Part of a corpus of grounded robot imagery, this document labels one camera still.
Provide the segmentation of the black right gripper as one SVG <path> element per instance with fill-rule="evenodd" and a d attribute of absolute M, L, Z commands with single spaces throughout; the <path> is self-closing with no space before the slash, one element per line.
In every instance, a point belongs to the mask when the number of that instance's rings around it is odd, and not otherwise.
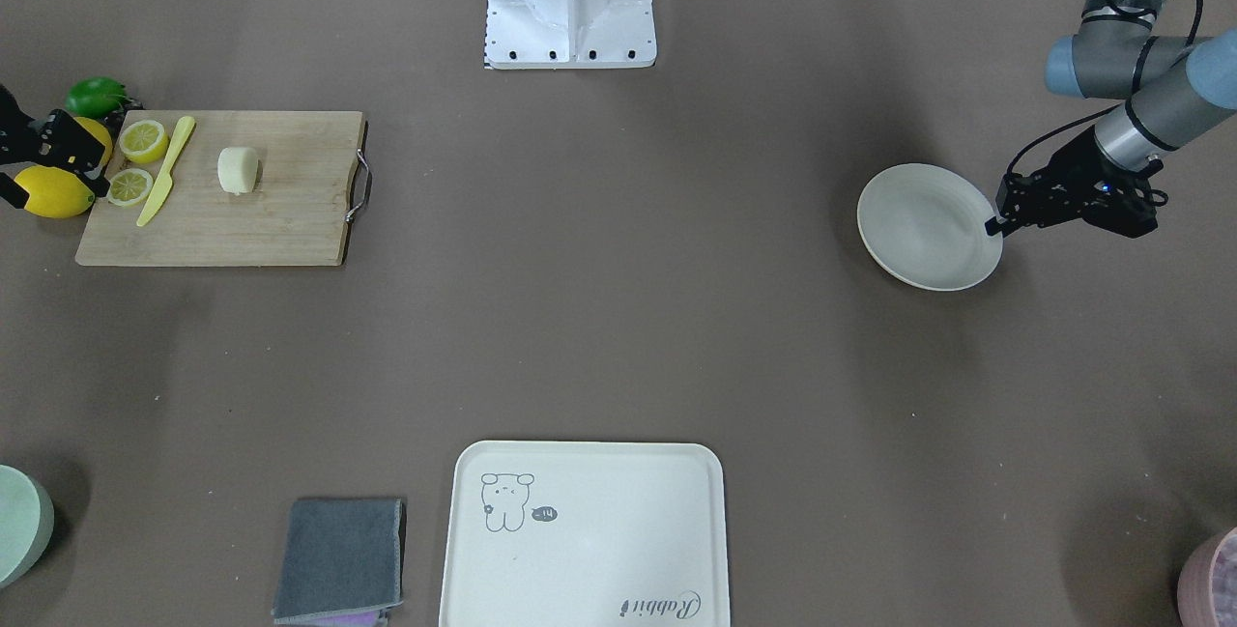
<path fill-rule="evenodd" d="M 2 173 L 2 200 L 26 211 L 85 211 L 106 195 L 109 130 L 92 117 L 53 109 L 43 121 L 26 115 L 1 87 L 2 164 L 26 164 Z"/>

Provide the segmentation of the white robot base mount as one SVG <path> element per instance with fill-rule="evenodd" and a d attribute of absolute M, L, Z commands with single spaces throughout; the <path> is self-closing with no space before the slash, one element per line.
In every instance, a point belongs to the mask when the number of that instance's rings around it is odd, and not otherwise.
<path fill-rule="evenodd" d="M 487 0 L 492 70 L 641 69 L 657 54 L 653 0 Z"/>

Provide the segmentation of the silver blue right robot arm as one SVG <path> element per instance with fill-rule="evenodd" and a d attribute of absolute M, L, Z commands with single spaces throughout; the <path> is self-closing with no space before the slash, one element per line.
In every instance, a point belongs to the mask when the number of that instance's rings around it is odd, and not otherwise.
<path fill-rule="evenodd" d="M 27 115 L 7 87 L 1 90 L 1 155 L 4 166 L 32 163 L 62 169 L 92 197 L 109 190 L 106 143 L 66 109 L 53 109 L 45 120 Z"/>

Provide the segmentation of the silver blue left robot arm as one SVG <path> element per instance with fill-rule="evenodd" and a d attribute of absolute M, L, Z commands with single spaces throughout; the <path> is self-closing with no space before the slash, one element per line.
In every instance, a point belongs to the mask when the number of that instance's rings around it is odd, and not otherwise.
<path fill-rule="evenodd" d="M 1233 30 L 1202 40 L 1202 0 L 1086 0 L 1074 36 L 1047 61 L 1051 93 L 1112 108 L 1070 124 L 1074 137 L 1028 174 L 1008 164 L 991 236 L 1082 220 L 1123 237 L 1157 230 L 1163 157 L 1235 115 Z"/>

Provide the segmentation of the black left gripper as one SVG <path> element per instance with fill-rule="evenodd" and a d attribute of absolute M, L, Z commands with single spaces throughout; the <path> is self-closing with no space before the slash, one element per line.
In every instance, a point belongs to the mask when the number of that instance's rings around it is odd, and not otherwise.
<path fill-rule="evenodd" d="M 1094 130 L 1077 134 L 1029 176 L 1008 169 L 995 195 L 997 214 L 985 223 L 986 235 L 1008 237 L 1021 228 L 1049 228 L 1072 220 L 1123 237 L 1157 230 L 1158 208 L 1169 197 L 1153 188 L 1149 179 L 1162 172 L 1162 161 L 1153 157 L 1141 172 L 1123 169 L 1101 151 Z"/>

